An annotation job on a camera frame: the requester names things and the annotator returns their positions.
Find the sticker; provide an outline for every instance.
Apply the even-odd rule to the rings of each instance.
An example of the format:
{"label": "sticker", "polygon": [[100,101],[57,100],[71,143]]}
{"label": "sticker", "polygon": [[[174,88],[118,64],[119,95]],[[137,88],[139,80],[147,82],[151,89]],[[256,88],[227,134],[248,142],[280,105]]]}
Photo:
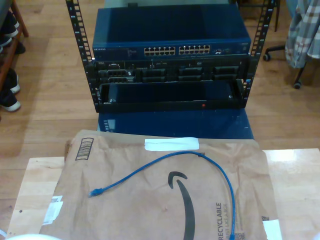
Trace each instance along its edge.
{"label": "sticker", "polygon": [[62,196],[53,196],[51,199],[51,203],[46,211],[44,220],[42,225],[52,224],[54,220],[58,217],[62,204],[64,203],[61,201]]}
{"label": "sticker", "polygon": [[0,235],[6,237],[6,236],[7,236],[7,233],[6,233],[5,231],[2,231],[2,230],[0,229]]}
{"label": "sticker", "polygon": [[198,150],[199,141],[195,137],[146,139],[144,141],[144,149],[148,151]]}
{"label": "sticker", "polygon": [[279,220],[263,221],[268,240],[282,240]]}
{"label": "sticker", "polygon": [[52,203],[60,202],[62,199],[62,196],[53,196],[51,199]]}
{"label": "sticker", "polygon": [[82,138],[75,160],[88,160],[94,139],[92,137]]}

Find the wooden table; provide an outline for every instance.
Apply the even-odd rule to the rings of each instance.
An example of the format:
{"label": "wooden table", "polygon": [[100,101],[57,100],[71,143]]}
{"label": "wooden table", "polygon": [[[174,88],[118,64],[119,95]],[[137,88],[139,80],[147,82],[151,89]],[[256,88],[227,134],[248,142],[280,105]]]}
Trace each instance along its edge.
{"label": "wooden table", "polygon": [[[284,240],[312,240],[320,232],[320,151],[265,150]],[[64,166],[64,157],[31,158],[7,238],[39,233]]]}

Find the white label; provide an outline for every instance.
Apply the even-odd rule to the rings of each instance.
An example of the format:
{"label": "white label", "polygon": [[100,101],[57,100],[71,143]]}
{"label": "white label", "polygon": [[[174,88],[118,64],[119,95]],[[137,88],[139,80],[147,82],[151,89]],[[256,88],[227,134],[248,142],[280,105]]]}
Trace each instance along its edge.
{"label": "white label", "polygon": [[279,220],[263,221],[268,240],[282,240]]}
{"label": "white label", "polygon": [[199,141],[195,137],[146,139],[144,141],[144,149],[148,151],[198,150]]}
{"label": "white label", "polygon": [[44,220],[42,225],[52,224],[54,220],[58,217],[62,204],[64,203],[61,201],[62,196],[53,196],[51,199],[51,203],[46,211]]}
{"label": "white label", "polygon": [[5,231],[2,231],[2,230],[0,229],[0,235],[6,237],[6,236],[7,236],[7,233],[6,233]]}

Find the office chair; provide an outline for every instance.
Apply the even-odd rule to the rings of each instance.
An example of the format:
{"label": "office chair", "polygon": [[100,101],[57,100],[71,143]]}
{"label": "office chair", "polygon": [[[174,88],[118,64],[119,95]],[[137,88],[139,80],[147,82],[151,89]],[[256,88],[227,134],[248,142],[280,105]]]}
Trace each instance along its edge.
{"label": "office chair", "polygon": [[[286,6],[288,7],[288,10],[290,12],[291,17],[295,14],[297,5],[298,5],[298,0],[286,0]],[[265,60],[266,62],[270,61],[270,59],[271,59],[271,56],[269,54],[270,52],[285,50],[285,47],[286,47],[286,44],[283,44],[283,45],[280,45],[280,46],[268,47],[265,50],[265,53],[264,53],[264,56],[263,56],[263,60]],[[301,77],[302,72],[305,69],[305,66],[306,65],[304,65],[302,68],[300,68],[299,73],[298,73],[298,75],[297,75],[297,77],[296,77],[296,79],[294,81],[293,87],[295,89],[300,89],[301,86],[302,86],[302,83],[300,81],[300,77]]]}

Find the wooden floor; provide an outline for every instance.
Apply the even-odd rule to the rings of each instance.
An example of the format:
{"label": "wooden floor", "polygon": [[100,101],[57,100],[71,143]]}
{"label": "wooden floor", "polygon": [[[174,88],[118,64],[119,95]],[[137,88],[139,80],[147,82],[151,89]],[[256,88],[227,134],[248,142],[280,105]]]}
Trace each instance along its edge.
{"label": "wooden floor", "polygon": [[[1,111],[0,229],[7,231],[29,158],[59,157],[79,130],[95,130],[98,115],[90,96],[64,0],[17,0],[29,31],[26,53],[16,59],[22,107]],[[97,9],[103,0],[81,0],[88,39],[92,42]],[[256,26],[247,21],[252,35]],[[283,1],[279,27],[269,28],[266,47],[283,44],[290,16]],[[292,88],[297,71],[284,52],[260,61],[246,107],[255,139],[262,149],[320,147],[319,63],[307,65],[300,90]]]}

